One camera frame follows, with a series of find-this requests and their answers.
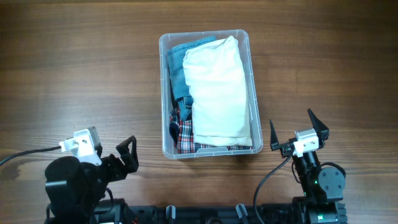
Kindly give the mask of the plaid checkered shorts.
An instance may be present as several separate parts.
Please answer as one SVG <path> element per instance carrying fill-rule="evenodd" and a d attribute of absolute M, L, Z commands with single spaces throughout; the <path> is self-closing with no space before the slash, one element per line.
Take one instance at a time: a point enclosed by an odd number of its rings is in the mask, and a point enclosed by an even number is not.
<path fill-rule="evenodd" d="M 169 133 L 179 154 L 196 153 L 208 147 L 226 147 L 229 151 L 252 148 L 250 125 L 245 119 L 236 124 L 224 118 L 198 123 L 192 119 L 182 120 L 180 108 L 174 108 L 169 119 Z"/>

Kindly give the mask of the blue jeans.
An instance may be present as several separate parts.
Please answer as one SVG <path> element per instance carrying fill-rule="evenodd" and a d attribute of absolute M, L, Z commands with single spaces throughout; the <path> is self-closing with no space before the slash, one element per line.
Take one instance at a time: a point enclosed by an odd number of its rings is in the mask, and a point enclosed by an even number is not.
<path fill-rule="evenodd" d="M 176 45 L 168 51 L 167 60 L 172 94 L 174 101 L 180 109 L 180 119 L 182 121 L 187 121 L 192 118 L 191 113 L 193 104 L 193 98 L 189 94 L 189 87 L 186 84 L 183 70 L 183 58 L 185 57 L 185 53 L 187 50 L 215 40 L 216 37 L 212 35 L 193 42 Z"/>

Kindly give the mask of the cream cloth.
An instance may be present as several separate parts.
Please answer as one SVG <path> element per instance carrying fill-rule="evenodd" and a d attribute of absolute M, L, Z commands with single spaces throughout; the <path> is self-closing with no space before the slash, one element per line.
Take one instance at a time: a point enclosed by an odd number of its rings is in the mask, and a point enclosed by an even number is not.
<path fill-rule="evenodd" d="M 252 146 L 246 77 L 232 35 L 186 51 L 183 71 L 195 143 Z"/>

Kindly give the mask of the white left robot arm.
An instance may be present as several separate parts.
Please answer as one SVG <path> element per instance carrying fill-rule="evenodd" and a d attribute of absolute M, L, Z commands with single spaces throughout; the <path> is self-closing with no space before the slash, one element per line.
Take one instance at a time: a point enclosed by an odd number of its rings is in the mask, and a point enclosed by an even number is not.
<path fill-rule="evenodd" d="M 134 212 L 122 198 L 115 199 L 110 182 L 124 180 L 138 170 L 136 138 L 129 137 L 116 146 L 100 165 L 65 156 L 51 162 L 46 170 L 45 190 L 50 203 L 45 223 L 138 223 Z"/>

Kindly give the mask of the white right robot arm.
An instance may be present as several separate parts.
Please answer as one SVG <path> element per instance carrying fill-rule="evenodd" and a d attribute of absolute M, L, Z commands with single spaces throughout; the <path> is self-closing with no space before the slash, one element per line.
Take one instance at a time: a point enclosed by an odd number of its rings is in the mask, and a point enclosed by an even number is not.
<path fill-rule="evenodd" d="M 312 128 L 296 131 L 295 137 L 280 143 L 270 122 L 270 147 L 282 157 L 292 160 L 295 180 L 303 196 L 294 197 L 289 209 L 291 223 L 346 223 L 343 200 L 346 185 L 345 170 L 333 162 L 321 163 L 316 151 L 325 146 L 330 130 L 308 109 Z"/>

